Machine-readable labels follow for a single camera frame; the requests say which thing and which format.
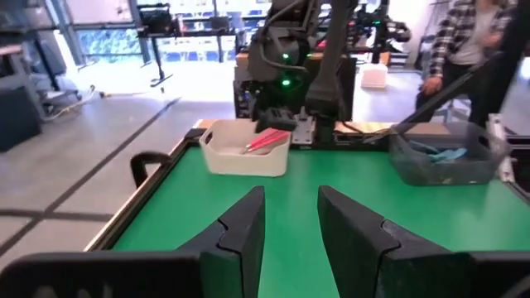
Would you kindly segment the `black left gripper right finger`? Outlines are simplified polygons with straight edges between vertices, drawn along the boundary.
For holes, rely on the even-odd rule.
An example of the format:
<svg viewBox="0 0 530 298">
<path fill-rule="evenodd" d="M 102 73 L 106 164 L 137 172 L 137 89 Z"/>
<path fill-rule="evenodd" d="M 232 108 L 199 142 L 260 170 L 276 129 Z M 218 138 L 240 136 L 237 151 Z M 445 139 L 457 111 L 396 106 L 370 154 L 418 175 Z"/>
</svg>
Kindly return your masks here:
<svg viewBox="0 0 530 298">
<path fill-rule="evenodd" d="M 469 258 L 439 246 L 330 186 L 320 230 L 340 298 L 467 298 Z"/>
</svg>

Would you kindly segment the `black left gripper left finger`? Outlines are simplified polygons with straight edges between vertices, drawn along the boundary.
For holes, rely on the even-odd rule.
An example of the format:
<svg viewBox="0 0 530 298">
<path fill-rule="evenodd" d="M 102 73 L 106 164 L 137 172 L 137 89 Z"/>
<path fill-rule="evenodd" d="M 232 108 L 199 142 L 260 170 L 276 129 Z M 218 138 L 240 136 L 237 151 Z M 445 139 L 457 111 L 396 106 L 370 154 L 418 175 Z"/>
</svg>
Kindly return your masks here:
<svg viewBox="0 0 530 298">
<path fill-rule="evenodd" d="M 212 224 L 177 248 L 191 265 L 177 280 L 181 298 L 258 298 L 265 240 L 265 191 L 253 187 Z"/>
</svg>

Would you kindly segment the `pink-handled fork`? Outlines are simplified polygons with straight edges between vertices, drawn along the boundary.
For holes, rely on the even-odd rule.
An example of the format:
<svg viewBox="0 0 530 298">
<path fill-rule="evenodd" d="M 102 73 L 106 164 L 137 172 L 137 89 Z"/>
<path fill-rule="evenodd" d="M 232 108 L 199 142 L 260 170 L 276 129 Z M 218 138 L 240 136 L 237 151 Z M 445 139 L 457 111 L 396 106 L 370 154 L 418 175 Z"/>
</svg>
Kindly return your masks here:
<svg viewBox="0 0 530 298">
<path fill-rule="evenodd" d="M 265 135 L 263 137 L 259 137 L 253 141 L 251 141 L 244 149 L 243 152 L 250 152 L 250 151 L 256 151 L 263 147 L 267 147 L 269 145 L 272 145 L 273 143 L 279 142 L 287 137 L 290 136 L 289 132 L 284 131 L 278 131 L 278 132 L 271 132 L 268 135 Z"/>
<path fill-rule="evenodd" d="M 261 132 L 261 133 L 260 133 L 259 135 L 257 135 L 256 137 L 254 137 L 254 138 L 249 142 L 249 144 L 247 145 L 247 147 L 255 147 L 255 146 L 257 146 L 259 143 L 261 143 L 261 142 L 265 142 L 267 139 L 272 138 L 272 137 L 275 137 L 278 133 L 280 133 L 279 130 L 269 128 L 269 129 L 267 129 L 267 130 Z"/>
<path fill-rule="evenodd" d="M 265 147 L 270 147 L 272 145 L 281 144 L 282 142 L 286 141 L 289 138 L 289 136 L 290 135 L 287 134 L 287 133 L 281 134 L 281 135 L 276 135 L 275 137 L 267 139 L 265 142 L 259 143 L 255 147 L 249 147 L 246 150 L 246 153 L 258 151 L 258 150 L 261 150 L 261 149 L 263 149 Z"/>
</svg>

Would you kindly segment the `blue-handled fork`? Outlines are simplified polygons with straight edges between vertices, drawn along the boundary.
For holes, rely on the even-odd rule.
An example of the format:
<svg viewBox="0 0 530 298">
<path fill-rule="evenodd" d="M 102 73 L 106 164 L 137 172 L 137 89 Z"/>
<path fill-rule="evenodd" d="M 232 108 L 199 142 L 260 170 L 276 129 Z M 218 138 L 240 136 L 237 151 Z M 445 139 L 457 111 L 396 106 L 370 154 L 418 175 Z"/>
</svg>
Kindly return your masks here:
<svg viewBox="0 0 530 298">
<path fill-rule="evenodd" d="M 434 151 L 428 153 L 431 162 L 433 163 L 443 163 L 443 162 L 452 162 L 457 160 L 467 153 L 465 148 L 456 148 L 456 149 L 446 149 L 442 151 Z"/>
</svg>

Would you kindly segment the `white mounting plate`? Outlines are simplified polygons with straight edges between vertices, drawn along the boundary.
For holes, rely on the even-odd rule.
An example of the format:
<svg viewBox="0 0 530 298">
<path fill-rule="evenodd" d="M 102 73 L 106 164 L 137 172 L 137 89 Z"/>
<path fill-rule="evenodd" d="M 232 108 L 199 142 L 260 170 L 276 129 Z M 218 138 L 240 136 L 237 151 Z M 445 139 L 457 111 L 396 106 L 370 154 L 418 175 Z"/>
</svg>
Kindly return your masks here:
<svg viewBox="0 0 530 298">
<path fill-rule="evenodd" d="M 314 119 L 312 116 L 296 115 L 296 128 L 291 133 L 291 143 L 295 145 L 311 145 L 313 143 Z"/>
</svg>

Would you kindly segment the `black equipment box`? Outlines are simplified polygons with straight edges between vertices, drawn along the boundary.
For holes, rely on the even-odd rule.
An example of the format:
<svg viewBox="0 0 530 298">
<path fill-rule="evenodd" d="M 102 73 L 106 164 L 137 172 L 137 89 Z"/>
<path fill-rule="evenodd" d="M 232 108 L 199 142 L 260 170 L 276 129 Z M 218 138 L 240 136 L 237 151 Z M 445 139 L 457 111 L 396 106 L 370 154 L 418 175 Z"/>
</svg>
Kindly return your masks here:
<svg viewBox="0 0 530 298">
<path fill-rule="evenodd" d="M 312 81 L 320 70 L 322 54 L 312 53 L 304 62 L 308 70 L 308 79 Z M 247 73 L 248 54 L 236 55 L 236 66 L 234 67 L 234 111 L 236 118 L 250 118 L 255 97 L 264 92 L 258 83 L 252 82 Z M 353 117 L 355 77 L 358 70 L 358 59 L 354 56 L 343 56 L 337 72 L 337 81 L 340 91 L 340 107 L 338 119 L 350 121 Z"/>
</svg>

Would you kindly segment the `white plastic bin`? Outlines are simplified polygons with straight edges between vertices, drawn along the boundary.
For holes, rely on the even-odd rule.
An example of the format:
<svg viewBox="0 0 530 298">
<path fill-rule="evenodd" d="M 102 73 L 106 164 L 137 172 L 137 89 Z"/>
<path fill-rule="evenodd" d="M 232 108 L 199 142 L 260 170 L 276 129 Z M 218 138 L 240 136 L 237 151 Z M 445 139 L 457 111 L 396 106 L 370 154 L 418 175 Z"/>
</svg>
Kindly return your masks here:
<svg viewBox="0 0 530 298">
<path fill-rule="evenodd" d="M 260 134 L 255 132 L 255 127 L 256 123 L 247 119 L 212 122 L 199 140 L 209 171 L 220 175 L 284 175 L 291 134 L 281 144 L 243 152 L 249 142 Z"/>
</svg>

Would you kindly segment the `green table mat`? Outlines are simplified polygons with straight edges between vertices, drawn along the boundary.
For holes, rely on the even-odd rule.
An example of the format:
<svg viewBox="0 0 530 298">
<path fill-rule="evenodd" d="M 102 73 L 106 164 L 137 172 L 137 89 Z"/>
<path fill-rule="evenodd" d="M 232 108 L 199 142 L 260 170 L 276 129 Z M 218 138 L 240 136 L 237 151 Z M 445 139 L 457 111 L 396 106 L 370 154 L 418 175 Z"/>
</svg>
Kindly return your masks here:
<svg viewBox="0 0 530 298">
<path fill-rule="evenodd" d="M 506 185 L 410 186 L 382 152 L 291 151 L 285 175 L 214 175 L 192 147 L 115 243 L 117 251 L 172 250 L 253 187 L 266 195 L 260 298 L 336 298 L 317 213 L 331 186 L 453 251 L 530 251 L 530 205 Z"/>
</svg>

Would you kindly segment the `white box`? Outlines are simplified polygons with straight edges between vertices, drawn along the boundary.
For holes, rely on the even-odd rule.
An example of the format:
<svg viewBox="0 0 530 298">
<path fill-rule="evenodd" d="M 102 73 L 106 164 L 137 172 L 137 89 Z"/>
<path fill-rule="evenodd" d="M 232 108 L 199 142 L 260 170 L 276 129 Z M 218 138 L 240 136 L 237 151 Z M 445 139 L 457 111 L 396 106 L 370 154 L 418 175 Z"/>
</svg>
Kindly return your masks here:
<svg viewBox="0 0 530 298">
<path fill-rule="evenodd" d="M 359 67 L 360 86 L 367 89 L 385 89 L 388 67 L 385 64 L 366 64 Z"/>
</svg>

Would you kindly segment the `dark smoky plastic bin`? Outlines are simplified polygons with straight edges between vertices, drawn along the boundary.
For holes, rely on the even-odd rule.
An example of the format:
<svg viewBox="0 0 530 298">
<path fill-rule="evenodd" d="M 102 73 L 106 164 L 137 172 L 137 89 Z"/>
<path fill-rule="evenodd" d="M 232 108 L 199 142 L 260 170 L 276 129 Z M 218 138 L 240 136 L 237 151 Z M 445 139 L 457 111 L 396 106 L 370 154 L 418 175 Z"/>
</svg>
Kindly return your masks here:
<svg viewBox="0 0 530 298">
<path fill-rule="evenodd" d="M 465 156 L 433 163 L 428 153 L 465 148 Z M 467 122 L 404 123 L 390 128 L 390 161 L 408 185 L 483 185 L 489 183 L 510 145 L 480 126 Z"/>
</svg>

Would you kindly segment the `black table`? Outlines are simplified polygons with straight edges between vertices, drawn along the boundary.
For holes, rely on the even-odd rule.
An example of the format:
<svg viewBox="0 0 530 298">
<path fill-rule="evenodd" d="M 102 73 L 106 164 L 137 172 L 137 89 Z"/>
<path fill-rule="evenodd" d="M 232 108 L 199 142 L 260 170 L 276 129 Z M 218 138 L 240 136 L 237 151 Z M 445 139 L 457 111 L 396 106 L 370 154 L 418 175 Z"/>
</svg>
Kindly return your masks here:
<svg viewBox="0 0 530 298">
<path fill-rule="evenodd" d="M 240 51 L 242 42 L 245 39 L 246 31 L 238 30 L 234 27 L 229 27 L 229 28 L 221 28 L 221 29 L 214 29 L 214 30 L 209 29 L 209 30 L 191 30 L 191 31 L 177 31 L 177 30 L 171 31 L 171 30 L 165 29 L 165 31 L 156 33 L 156 32 L 150 32 L 146 26 L 138 27 L 137 37 L 139 39 L 148 39 L 151 41 L 152 47 L 153 47 L 153 53 L 155 56 L 155 61 L 157 64 L 158 77 L 152 80 L 152 82 L 150 83 L 150 86 L 157 87 L 162 82 L 172 77 L 172 74 L 165 74 L 161 67 L 160 51 L 158 49 L 156 39 L 170 38 L 170 37 L 175 37 L 175 38 L 215 37 L 216 43 L 217 43 L 218 62 L 222 63 L 228 59 L 227 55 L 224 54 L 224 48 L 222 46 L 221 39 L 223 36 L 234 37 L 234 53 L 238 54 Z"/>
</svg>

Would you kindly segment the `background robot arms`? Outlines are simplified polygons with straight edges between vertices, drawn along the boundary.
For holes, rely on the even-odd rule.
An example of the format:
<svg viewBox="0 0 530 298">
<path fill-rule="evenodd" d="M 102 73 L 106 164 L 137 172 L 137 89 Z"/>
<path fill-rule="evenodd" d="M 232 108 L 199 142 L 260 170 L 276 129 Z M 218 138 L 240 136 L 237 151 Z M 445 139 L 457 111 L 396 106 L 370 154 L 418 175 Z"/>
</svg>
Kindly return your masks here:
<svg viewBox="0 0 530 298">
<path fill-rule="evenodd" d="M 347 30 L 347 52 L 349 54 L 371 53 L 373 64 L 380 62 L 380 55 L 388 52 L 388 42 L 394 40 L 409 42 L 412 31 L 404 22 L 394 21 L 388 15 L 390 0 L 380 0 L 379 6 L 372 12 L 367 11 L 365 3 L 353 10 L 349 17 Z"/>
</svg>

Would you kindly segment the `black equipment case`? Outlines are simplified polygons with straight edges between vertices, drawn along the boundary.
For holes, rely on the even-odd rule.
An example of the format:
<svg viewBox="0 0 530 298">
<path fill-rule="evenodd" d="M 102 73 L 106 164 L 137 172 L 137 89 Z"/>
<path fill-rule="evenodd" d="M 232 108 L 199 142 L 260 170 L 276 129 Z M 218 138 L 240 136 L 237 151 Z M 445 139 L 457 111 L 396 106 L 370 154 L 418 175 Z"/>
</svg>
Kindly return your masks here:
<svg viewBox="0 0 530 298">
<path fill-rule="evenodd" d="M 171 36 L 181 33 L 177 18 L 171 14 L 170 3 L 137 5 L 140 28 L 145 35 Z"/>
</svg>

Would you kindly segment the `person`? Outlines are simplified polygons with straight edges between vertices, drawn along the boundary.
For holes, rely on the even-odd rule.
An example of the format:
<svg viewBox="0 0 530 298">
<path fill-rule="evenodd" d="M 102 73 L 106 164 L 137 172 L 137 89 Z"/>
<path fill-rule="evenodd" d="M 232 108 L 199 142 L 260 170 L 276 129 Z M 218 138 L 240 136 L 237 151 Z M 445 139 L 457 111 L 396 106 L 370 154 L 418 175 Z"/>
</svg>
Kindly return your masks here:
<svg viewBox="0 0 530 298">
<path fill-rule="evenodd" d="M 477 98 L 469 121 L 485 127 L 491 113 L 501 111 L 519 61 L 530 41 L 530 0 L 518 0 L 497 52 L 475 71 Z"/>
<path fill-rule="evenodd" d="M 417 94 L 416 123 L 428 123 L 446 101 L 428 102 L 499 52 L 518 0 L 455 0 L 431 47 L 428 74 Z"/>
</svg>

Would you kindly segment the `dark gray box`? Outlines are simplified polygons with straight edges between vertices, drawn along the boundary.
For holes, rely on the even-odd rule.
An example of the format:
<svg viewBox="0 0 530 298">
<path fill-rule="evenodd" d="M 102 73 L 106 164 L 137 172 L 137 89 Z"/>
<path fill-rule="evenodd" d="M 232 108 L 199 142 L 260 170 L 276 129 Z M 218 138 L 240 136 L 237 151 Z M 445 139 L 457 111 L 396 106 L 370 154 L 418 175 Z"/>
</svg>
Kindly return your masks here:
<svg viewBox="0 0 530 298">
<path fill-rule="evenodd" d="M 41 121 L 26 90 L 0 89 L 0 152 L 41 134 Z"/>
</svg>

